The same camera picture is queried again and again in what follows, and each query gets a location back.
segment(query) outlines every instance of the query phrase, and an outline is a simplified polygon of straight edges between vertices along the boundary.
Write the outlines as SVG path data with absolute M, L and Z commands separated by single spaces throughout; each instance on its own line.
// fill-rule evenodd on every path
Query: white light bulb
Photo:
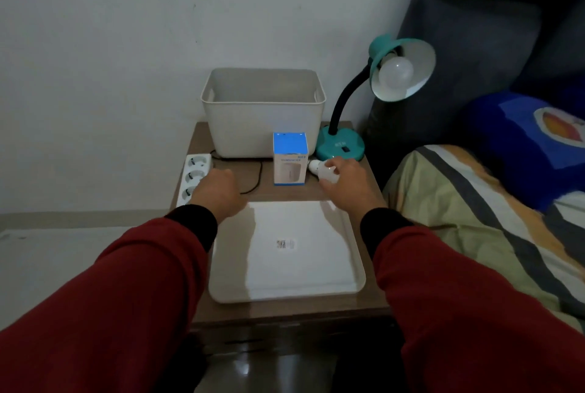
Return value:
M 380 85 L 397 90 L 410 86 L 413 79 L 414 66 L 406 57 L 392 57 L 380 68 Z

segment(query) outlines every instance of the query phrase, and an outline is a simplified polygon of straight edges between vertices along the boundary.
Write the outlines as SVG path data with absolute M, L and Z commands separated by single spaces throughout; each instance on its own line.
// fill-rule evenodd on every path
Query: power strip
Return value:
M 212 166 L 211 154 L 189 154 L 186 157 L 183 174 L 181 175 L 179 197 L 177 197 L 178 207 L 191 200 L 193 190 L 199 185 L 201 179 L 209 174 Z

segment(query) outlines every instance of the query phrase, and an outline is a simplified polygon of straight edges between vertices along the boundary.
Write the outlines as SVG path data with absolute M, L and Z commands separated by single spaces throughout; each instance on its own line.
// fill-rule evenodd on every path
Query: right hand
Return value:
M 346 211 L 357 221 L 362 221 L 364 215 L 374 208 L 387 208 L 380 192 L 374 191 L 370 186 L 366 170 L 354 159 L 334 157 L 325 166 L 335 167 L 339 174 L 337 183 L 319 180 L 321 188 L 337 208 Z
M 201 205 L 211 211 L 218 225 L 242 211 L 247 203 L 240 194 L 232 170 L 217 168 L 212 168 L 201 179 L 189 201 L 189 204 Z

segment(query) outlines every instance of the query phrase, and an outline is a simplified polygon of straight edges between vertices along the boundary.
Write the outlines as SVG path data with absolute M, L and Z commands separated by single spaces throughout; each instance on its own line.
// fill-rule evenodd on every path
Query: red sweater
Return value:
M 184 221 L 187 210 L 129 230 L 0 332 L 2 391 L 150 391 L 205 286 L 216 225 Z M 404 333 L 412 391 L 584 389 L 583 335 L 426 228 L 405 220 L 376 226 L 390 212 L 368 213 L 362 236 Z

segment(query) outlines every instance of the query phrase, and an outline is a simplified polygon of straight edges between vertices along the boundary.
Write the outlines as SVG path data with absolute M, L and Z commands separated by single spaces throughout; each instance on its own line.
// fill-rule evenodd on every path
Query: teal desk lamp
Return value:
M 412 96 L 431 77 L 436 64 L 435 49 L 419 39 L 393 39 L 389 34 L 376 37 L 370 44 L 367 66 L 345 87 L 331 116 L 331 123 L 321 128 L 315 153 L 325 161 L 335 156 L 361 160 L 364 141 L 358 133 L 339 128 L 347 100 L 366 80 L 381 101 L 396 102 Z

